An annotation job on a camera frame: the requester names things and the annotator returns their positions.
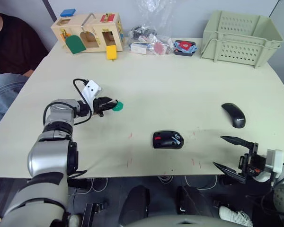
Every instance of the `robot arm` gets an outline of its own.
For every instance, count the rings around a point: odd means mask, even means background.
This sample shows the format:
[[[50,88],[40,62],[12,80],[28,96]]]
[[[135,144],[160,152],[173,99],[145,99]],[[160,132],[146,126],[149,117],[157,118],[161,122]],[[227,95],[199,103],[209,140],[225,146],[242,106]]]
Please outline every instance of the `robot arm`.
[[[89,81],[83,90],[87,103],[65,99],[48,105],[51,113],[27,159],[32,180],[17,192],[0,227],[67,226],[67,177],[78,169],[77,143],[72,141],[74,118],[86,116],[89,109],[90,114],[103,116],[103,110],[117,105],[107,97],[96,99],[100,90]]]

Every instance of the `table surface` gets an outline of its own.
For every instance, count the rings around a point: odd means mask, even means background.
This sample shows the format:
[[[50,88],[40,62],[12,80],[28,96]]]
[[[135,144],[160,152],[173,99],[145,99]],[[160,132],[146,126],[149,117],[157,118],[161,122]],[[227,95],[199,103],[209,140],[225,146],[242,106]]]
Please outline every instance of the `table surface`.
[[[192,38],[201,45],[202,39]],[[74,78],[93,79],[100,96],[118,99],[122,111],[74,127],[82,177],[221,174],[213,161],[237,168],[247,148],[219,138],[237,136],[266,150],[284,151],[284,86],[272,68],[192,57],[119,52],[65,53],[56,44],[35,70],[0,122],[0,177],[30,177],[27,155],[43,130],[42,115],[55,99],[80,99]],[[244,112],[233,128],[223,103]],[[182,149],[153,149],[152,135],[175,130]]]

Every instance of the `green object in gripper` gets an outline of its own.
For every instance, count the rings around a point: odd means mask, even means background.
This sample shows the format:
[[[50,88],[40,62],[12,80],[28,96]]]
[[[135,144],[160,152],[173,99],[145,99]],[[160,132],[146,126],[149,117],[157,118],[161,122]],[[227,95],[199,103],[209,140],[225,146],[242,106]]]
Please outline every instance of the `green object in gripper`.
[[[112,109],[113,111],[120,111],[123,109],[123,103],[117,102],[117,105]]]

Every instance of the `computer mouse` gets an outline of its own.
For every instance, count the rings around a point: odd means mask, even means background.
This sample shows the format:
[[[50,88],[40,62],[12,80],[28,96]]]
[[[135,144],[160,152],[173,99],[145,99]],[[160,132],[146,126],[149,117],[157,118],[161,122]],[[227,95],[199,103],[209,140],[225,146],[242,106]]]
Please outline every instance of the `computer mouse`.
[[[158,131],[152,137],[153,148],[180,149],[184,139],[176,131]]]
[[[224,103],[222,108],[231,117],[233,127],[241,129],[245,126],[245,115],[234,103]]]

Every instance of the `shoe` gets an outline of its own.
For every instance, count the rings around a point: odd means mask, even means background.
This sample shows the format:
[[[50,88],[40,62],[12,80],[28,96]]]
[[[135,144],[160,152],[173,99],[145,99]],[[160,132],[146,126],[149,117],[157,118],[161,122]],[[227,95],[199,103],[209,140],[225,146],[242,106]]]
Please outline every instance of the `shoe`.
[[[78,214],[71,215],[68,226],[69,227],[80,227],[81,226],[81,216]]]
[[[252,221],[250,220],[250,217],[243,211],[236,213],[225,206],[220,206],[219,216],[222,220],[230,221],[247,227],[252,227]]]

